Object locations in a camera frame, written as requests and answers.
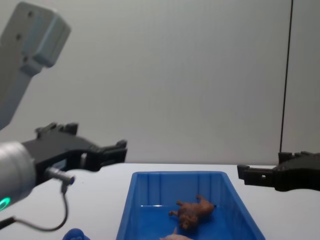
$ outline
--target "black wire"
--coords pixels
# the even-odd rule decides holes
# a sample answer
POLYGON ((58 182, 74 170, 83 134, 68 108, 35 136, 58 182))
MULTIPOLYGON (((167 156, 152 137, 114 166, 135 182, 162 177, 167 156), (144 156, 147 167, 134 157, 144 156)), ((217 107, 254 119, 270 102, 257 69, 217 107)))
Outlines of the black wire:
POLYGON ((8 227, 9 225, 11 224, 14 224, 16 222, 15 218, 12 216, 12 217, 8 217, 4 220, 1 220, 0 221, 0 230, 1 229, 4 229, 5 227, 8 227))
POLYGON ((14 222, 15 223, 20 223, 20 224, 23 224, 23 225, 26 225, 32 229, 35 229, 35 230, 38 230, 38 231, 42 231, 42 232, 53 232, 53 231, 56 231, 60 228, 63 227, 63 225, 65 225, 67 219, 68 219, 68 215, 69 215, 69 208, 68 208, 68 202, 67 202, 67 198, 66 198, 66 193, 62 193, 62 198, 63 198, 63 203, 64 203, 64 209, 65 209, 65 215, 64 215, 64 219, 63 221, 56 227, 53 227, 53 228, 45 228, 45 227, 41 227, 41 226, 37 226, 31 222, 28 222, 26 220, 23 220, 23 219, 18 219, 18 218, 14 218, 14 222))
POLYGON ((286 53, 285 81, 284 81, 284 94, 283 94, 283 106, 282 106, 281 135, 280 135, 280 148, 279 148, 279 152, 280 153, 282 151, 282 141, 283 141, 283 136, 284 136, 284 121, 285 121, 285 109, 286 109, 287 81, 288 81, 289 53, 290 53, 291 26, 292 26, 292 12, 293 12, 293 9, 294 9, 294 0, 291 0, 288 49, 287 49, 287 53, 286 53))

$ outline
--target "gray wall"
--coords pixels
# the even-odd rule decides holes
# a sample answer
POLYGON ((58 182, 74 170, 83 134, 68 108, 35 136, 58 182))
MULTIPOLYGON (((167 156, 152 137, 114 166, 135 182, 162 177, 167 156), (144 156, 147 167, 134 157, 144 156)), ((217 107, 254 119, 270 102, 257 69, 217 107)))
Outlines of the gray wall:
POLYGON ((320 152, 320 1, 294 1, 283 150, 320 152))
MULTIPOLYGON (((18 1, 0 5, 0 31, 18 1)), ((129 162, 277 162, 290 0, 38 0, 71 36, 0 141, 52 121, 129 162)))

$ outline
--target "white table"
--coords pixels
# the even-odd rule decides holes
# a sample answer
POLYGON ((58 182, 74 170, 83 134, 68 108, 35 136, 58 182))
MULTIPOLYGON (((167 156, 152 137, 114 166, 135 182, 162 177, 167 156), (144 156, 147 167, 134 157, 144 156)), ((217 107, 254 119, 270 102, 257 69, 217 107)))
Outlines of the white table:
MULTIPOLYGON (((320 228, 320 192, 301 189, 278 192, 270 187, 246 186, 235 165, 133 164, 104 167, 99 172, 70 171, 76 181, 67 192, 70 215, 65 226, 42 233, 13 224, 0 231, 1 240, 61 240, 80 228, 91 240, 116 239, 131 175, 138 171, 223 171, 267 240, 316 240, 320 228)), ((50 180, 23 201, 3 210, 0 219, 15 215, 53 227, 64 215, 60 183, 50 180)))

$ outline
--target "blue object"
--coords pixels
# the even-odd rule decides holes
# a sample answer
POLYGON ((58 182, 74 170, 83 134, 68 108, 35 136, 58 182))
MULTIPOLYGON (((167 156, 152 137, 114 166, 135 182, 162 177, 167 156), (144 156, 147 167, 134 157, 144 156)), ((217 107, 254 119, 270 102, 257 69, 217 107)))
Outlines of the blue object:
POLYGON ((169 211, 177 200, 196 202, 200 194, 217 205, 196 232, 178 234, 193 240, 265 240, 227 174, 219 171, 136 172, 116 240, 157 240, 178 226, 169 211))
POLYGON ((84 232, 78 228, 73 228, 64 235, 62 240, 90 240, 84 232))

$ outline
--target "green indicator light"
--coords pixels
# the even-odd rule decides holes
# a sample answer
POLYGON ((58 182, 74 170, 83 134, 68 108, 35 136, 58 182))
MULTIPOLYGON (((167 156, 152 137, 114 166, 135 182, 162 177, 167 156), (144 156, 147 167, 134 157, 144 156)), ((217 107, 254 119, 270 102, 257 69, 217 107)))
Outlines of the green indicator light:
POLYGON ((9 205, 10 201, 11 201, 11 198, 10 198, 10 197, 5 197, 4 199, 2 199, 2 200, 0 201, 0 211, 2 211, 3 209, 5 209, 6 206, 9 205))

